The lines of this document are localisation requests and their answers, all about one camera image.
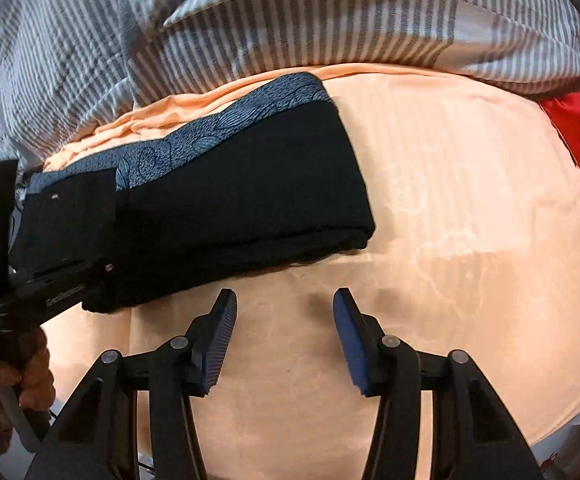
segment blue gripper pad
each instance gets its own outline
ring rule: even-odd
[[[193,320],[188,332],[194,339],[192,362],[201,372],[199,387],[204,394],[217,383],[237,320],[237,295],[224,288],[209,314]]]
[[[352,382],[366,397],[378,395],[387,377],[378,348],[381,326],[374,317],[361,314],[348,288],[337,290],[332,311]]]

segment gray and white striped fabric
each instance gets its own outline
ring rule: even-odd
[[[0,158],[27,169],[169,94],[341,62],[580,90],[568,0],[1,0]]]

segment blue leaf pattern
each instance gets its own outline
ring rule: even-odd
[[[318,78],[308,72],[284,75],[252,90],[224,111],[191,121],[164,139],[132,142],[81,158],[64,170],[35,173],[27,192],[38,193],[74,174],[112,168],[116,168],[117,190],[140,186],[194,160],[258,121],[315,101],[334,104]]]
[[[116,190],[130,189],[130,165],[123,157],[116,168]]]

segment folded black cloth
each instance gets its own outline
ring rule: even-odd
[[[87,185],[83,178],[89,178]],[[87,229],[108,225],[110,212],[93,222],[83,212],[74,213],[73,197],[87,200],[83,190],[97,179],[100,189],[113,195],[116,216],[113,247],[105,249],[114,265],[107,293],[84,304],[94,312],[244,272],[363,249],[374,232],[365,183],[337,109],[332,102],[316,101],[257,121],[139,186],[110,191],[114,170],[104,170],[45,187],[24,204],[10,253],[15,269],[42,269],[76,254],[87,258],[88,251],[93,256],[109,245]],[[70,206],[62,211],[64,196]],[[35,243],[54,247],[54,253],[25,250]]]

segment orange fabric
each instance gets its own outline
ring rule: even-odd
[[[72,308],[46,324],[60,399],[100,352],[156,348],[227,286],[239,316],[223,371],[206,399],[193,399],[209,474],[358,480],[377,399],[353,386],[333,323],[332,295],[348,286],[363,312],[414,348],[468,351],[531,444],[580,412],[580,171],[549,118],[465,77],[349,69],[317,70],[343,75],[324,86],[367,184],[377,225],[367,249],[208,283],[114,316]],[[195,114],[216,110],[277,75],[218,89],[218,102],[189,102]],[[144,395],[137,425],[150,452]],[[417,480],[429,480],[431,428],[425,395]]]
[[[293,72],[311,72],[323,81],[360,73],[387,75],[450,76],[430,70],[377,63],[346,63],[332,66],[284,68],[227,83],[205,94],[170,95],[137,110],[132,110],[110,124],[97,127],[92,135],[69,142],[45,161],[43,171],[58,171],[68,164],[128,142],[160,139],[184,124],[219,112],[272,79]]]

